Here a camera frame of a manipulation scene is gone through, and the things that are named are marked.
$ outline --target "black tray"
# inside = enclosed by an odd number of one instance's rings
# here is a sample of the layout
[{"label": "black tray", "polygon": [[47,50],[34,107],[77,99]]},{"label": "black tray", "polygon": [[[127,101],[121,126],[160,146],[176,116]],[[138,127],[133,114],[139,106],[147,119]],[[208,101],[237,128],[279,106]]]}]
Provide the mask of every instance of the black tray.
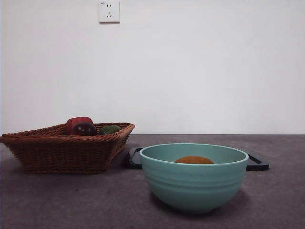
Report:
[{"label": "black tray", "polygon": [[[132,148],[126,156],[125,165],[131,169],[142,169],[140,150],[143,148]],[[264,171],[269,169],[269,162],[253,154],[248,154],[249,160],[247,171]]]}]

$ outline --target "orange food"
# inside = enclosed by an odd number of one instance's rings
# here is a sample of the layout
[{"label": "orange food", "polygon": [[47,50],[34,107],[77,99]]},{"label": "orange food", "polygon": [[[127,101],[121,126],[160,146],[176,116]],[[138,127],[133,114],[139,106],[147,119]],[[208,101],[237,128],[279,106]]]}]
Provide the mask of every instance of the orange food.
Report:
[{"label": "orange food", "polygon": [[214,164],[213,161],[202,156],[185,156],[175,160],[175,162],[187,164]]}]

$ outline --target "basket rim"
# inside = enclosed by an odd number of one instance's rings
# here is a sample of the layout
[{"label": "basket rim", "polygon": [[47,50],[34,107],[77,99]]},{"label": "basket rim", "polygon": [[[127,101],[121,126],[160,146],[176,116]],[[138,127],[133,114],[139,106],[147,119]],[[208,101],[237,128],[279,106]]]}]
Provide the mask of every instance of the basket rim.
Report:
[{"label": "basket rim", "polygon": [[113,133],[113,134],[108,134],[108,135],[93,135],[93,136],[79,136],[79,135],[31,135],[32,132],[42,132],[46,131],[48,129],[54,129],[54,128],[61,128],[65,126],[66,124],[58,124],[58,125],[53,125],[45,128],[40,128],[40,129],[34,129],[34,130],[28,130],[28,131],[20,131],[16,133],[7,133],[7,134],[2,134],[0,136],[0,142],[2,139],[8,139],[8,138],[18,138],[18,139],[33,139],[33,138],[61,138],[61,139],[107,139],[107,138],[117,138],[119,137],[122,133],[128,131],[128,130],[133,130],[135,128],[135,125],[132,123],[94,123],[94,125],[127,125],[126,127],[122,128],[121,130]]}]

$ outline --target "dark red fruit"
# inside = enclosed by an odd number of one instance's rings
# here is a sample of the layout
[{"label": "dark red fruit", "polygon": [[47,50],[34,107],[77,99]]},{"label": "dark red fruit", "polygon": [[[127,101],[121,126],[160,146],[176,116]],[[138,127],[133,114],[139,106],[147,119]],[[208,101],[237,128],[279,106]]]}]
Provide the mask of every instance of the dark red fruit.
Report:
[{"label": "dark red fruit", "polygon": [[97,135],[95,126],[92,123],[77,123],[72,127],[72,135],[94,136]]},{"label": "dark red fruit", "polygon": [[88,117],[76,117],[76,118],[70,118],[65,126],[65,132],[66,135],[72,134],[72,127],[77,123],[92,123],[93,121]]}]

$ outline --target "bowl rim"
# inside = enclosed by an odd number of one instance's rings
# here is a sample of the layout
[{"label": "bowl rim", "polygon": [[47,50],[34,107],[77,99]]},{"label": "bowl rim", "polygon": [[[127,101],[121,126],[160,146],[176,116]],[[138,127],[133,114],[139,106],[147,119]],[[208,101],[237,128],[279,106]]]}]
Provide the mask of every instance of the bowl rim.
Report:
[{"label": "bowl rim", "polygon": [[[163,161],[163,160],[159,160],[159,159],[155,159],[155,158],[152,158],[152,157],[149,157],[149,156],[146,156],[143,154],[143,151],[145,151],[146,149],[149,149],[149,148],[153,148],[153,147],[157,147],[157,146],[167,146],[167,145],[203,145],[203,146],[216,146],[216,147],[221,147],[221,148],[227,148],[227,149],[232,149],[232,150],[235,150],[235,151],[238,151],[242,154],[244,154],[245,158],[242,159],[242,160],[239,160],[239,161],[233,161],[233,162],[228,162],[228,163],[217,163],[217,164],[188,164],[188,163],[179,163],[179,162],[171,162],[171,161]],[[236,148],[232,148],[232,147],[228,147],[228,146],[221,146],[221,145],[214,145],[214,144],[205,144],[205,143],[166,143],[166,144],[158,144],[158,145],[152,145],[152,146],[147,146],[147,147],[144,147],[143,149],[140,150],[140,156],[141,157],[144,157],[144,158],[147,158],[149,160],[152,160],[152,161],[158,161],[158,162],[162,162],[162,163],[167,163],[167,164],[172,164],[172,165],[185,165],[185,166],[196,166],[196,167],[200,167],[200,166],[204,166],[204,167],[210,167],[210,166],[225,166],[225,165],[234,165],[234,164],[239,164],[239,163],[242,163],[246,160],[249,159],[249,155],[240,150],[240,149],[236,149]]]}]

